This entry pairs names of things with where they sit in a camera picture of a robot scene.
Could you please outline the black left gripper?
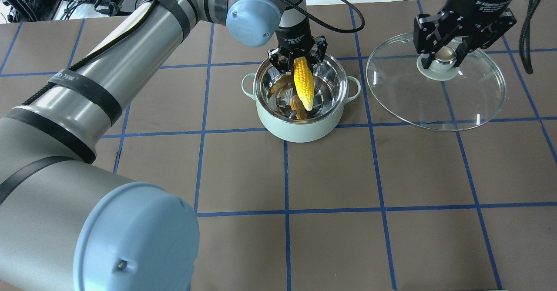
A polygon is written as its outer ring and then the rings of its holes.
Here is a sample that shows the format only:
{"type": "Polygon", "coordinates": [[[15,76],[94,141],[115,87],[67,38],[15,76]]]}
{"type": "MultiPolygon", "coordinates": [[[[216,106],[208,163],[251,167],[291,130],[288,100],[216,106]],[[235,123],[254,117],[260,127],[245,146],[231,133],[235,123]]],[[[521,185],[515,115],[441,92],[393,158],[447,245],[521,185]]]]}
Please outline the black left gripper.
{"type": "Polygon", "coordinates": [[[309,65],[321,63],[326,55],[326,37],[313,37],[310,25],[278,27],[277,48],[268,51],[268,60],[279,73],[292,73],[294,59],[306,57],[309,65]]]}

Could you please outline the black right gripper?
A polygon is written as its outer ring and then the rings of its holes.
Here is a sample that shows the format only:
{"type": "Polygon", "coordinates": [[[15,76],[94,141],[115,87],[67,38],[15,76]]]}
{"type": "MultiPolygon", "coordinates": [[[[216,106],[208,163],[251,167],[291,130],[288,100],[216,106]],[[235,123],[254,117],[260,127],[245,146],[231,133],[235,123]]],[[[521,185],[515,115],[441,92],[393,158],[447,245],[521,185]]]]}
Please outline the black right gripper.
{"type": "Polygon", "coordinates": [[[416,15],[413,41],[420,52],[424,69],[436,63],[453,66],[454,39],[461,43],[456,49],[455,67],[476,49],[486,49],[507,33],[517,20],[508,8],[512,0],[446,0],[436,15],[416,15]]]}

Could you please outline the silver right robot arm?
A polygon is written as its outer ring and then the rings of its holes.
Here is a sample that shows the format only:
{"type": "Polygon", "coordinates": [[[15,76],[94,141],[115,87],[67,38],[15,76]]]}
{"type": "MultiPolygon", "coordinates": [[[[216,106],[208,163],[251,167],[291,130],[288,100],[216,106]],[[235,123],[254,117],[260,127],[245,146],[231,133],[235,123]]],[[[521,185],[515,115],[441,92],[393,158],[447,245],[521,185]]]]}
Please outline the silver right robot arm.
{"type": "Polygon", "coordinates": [[[420,64],[430,68],[442,47],[456,37],[462,42],[456,48],[454,67],[476,49],[489,48],[517,23],[509,9],[511,1],[446,0],[435,15],[417,15],[413,41],[417,53],[426,55],[420,64]]]}

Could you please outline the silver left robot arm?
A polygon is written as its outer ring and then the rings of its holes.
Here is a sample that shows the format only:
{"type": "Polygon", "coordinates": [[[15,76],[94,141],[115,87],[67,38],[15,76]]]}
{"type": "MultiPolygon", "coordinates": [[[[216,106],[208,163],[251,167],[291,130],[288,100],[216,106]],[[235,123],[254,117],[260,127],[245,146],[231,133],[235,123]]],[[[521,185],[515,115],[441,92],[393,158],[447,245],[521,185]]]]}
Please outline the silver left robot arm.
{"type": "Polygon", "coordinates": [[[141,0],[1,118],[1,281],[23,291],[187,291],[193,207],[94,166],[96,146],[199,22],[267,43],[304,0],[141,0]]]}

